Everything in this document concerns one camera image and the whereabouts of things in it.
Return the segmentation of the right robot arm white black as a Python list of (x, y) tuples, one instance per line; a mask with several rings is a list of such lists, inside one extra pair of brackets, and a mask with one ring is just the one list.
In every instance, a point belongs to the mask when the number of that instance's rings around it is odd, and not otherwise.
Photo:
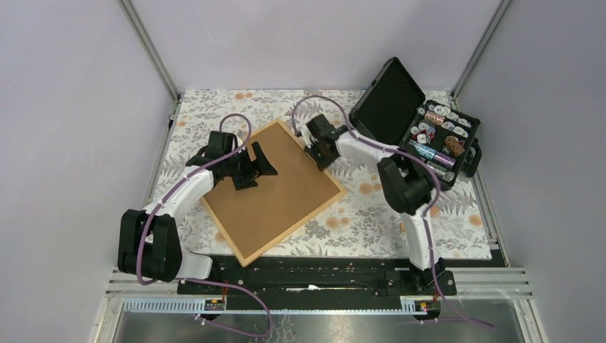
[(361, 135), (356, 129), (330, 124), (320, 114), (296, 128), (294, 133), (304, 141), (304, 150), (320, 170), (342, 157), (377, 170), (387, 204), (401, 216), (409, 244), (409, 260), (417, 268), (409, 278), (411, 288), (428, 294), (438, 285), (434, 269), (438, 254), (429, 215), (432, 190), (439, 182), (424, 163), (397, 146), (386, 145)]

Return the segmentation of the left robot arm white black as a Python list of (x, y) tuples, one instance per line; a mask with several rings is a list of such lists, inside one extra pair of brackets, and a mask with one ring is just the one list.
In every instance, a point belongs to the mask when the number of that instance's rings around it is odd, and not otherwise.
[(243, 190), (256, 187), (259, 177), (277, 173), (259, 142), (211, 131), (207, 144), (186, 162), (183, 176), (160, 199), (124, 212), (118, 270), (144, 284), (178, 278), (184, 253), (177, 227), (189, 210), (226, 178), (236, 190)]

